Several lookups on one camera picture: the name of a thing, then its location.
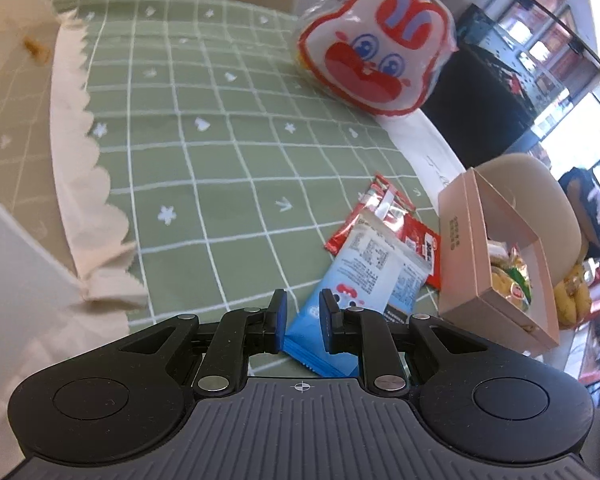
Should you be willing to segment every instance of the pink cardboard box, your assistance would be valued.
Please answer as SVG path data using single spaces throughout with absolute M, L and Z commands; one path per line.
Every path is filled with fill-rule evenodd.
M 558 319 L 549 269 L 538 236 L 475 170 L 458 176 L 439 196 L 442 289 L 438 311 L 454 325 L 535 356 L 558 346 Z M 491 283 L 491 240 L 517 244 L 526 262 L 532 301 L 517 309 Z

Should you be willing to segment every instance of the snack bag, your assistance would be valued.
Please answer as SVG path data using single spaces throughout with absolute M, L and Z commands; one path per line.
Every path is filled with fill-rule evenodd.
M 525 261 L 517 245 L 510 248 L 504 242 L 487 240 L 491 269 L 498 268 L 518 284 L 526 299 L 526 308 L 531 304 L 531 281 Z
M 416 211 L 413 203 L 382 175 L 376 175 L 342 226 L 327 240 L 325 249 L 334 256 L 338 254 L 360 213 L 365 209 L 375 213 L 399 240 L 407 243 L 429 263 L 427 285 L 440 290 L 440 235 L 411 216 Z M 399 290 L 401 284 L 408 282 L 406 275 L 398 280 L 392 301 L 394 306 L 410 313 L 409 302 L 401 299 L 404 294 Z
M 396 233 L 398 238 L 401 238 L 400 235 L 404 229 L 404 218 L 415 212 L 416 206 L 395 189 L 395 186 L 387 179 L 377 174 L 369 185 L 369 189 L 360 198 L 341 227 L 325 243 L 324 248 L 333 256 L 338 254 L 351 229 L 358 221 L 360 213 L 365 209 L 375 213 L 391 231 Z
M 320 0 L 298 21 L 291 47 L 301 71 L 337 97 L 400 116 L 431 94 L 455 38 L 439 0 Z
M 362 306 L 382 312 L 390 321 L 406 322 L 406 314 L 387 305 L 398 277 L 405 272 L 403 300 L 410 298 L 413 305 L 429 266 L 372 212 L 363 211 L 324 278 L 286 330 L 284 351 L 323 377 L 354 375 L 357 357 L 330 355 L 324 349 L 320 291 L 331 289 L 340 308 Z
M 494 290 L 516 308 L 522 312 L 529 310 L 529 301 L 520 284 L 500 267 L 491 266 L 491 283 Z
M 405 216 L 401 240 L 409 244 L 429 264 L 427 285 L 440 290 L 440 235 L 413 216 Z

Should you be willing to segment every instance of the green checkered tablecloth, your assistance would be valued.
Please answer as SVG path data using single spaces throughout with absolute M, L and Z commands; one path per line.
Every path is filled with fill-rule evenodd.
M 331 263 L 322 247 L 375 173 L 438 229 L 413 168 L 370 116 L 303 80 L 295 17 L 226 0 L 54 0 L 88 22 L 91 135 L 130 219 L 131 271 L 150 292 L 140 330 L 201 322 L 289 292 L 292 320 Z M 435 312 L 424 288 L 416 309 Z M 311 374 L 259 355 L 250 372 Z

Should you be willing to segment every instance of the red cartoon mouth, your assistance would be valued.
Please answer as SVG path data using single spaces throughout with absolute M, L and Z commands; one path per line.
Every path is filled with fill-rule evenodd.
M 371 103 L 389 103 L 400 95 L 397 77 L 365 67 L 358 53 L 347 43 L 337 41 L 324 55 L 329 74 L 353 95 Z

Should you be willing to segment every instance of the crumb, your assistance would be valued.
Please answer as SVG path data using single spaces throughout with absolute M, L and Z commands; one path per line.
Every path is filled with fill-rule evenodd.
M 48 46 L 43 45 L 37 40 L 25 36 L 22 40 L 24 47 L 29 51 L 31 57 L 40 64 L 46 64 L 51 59 L 51 49 Z

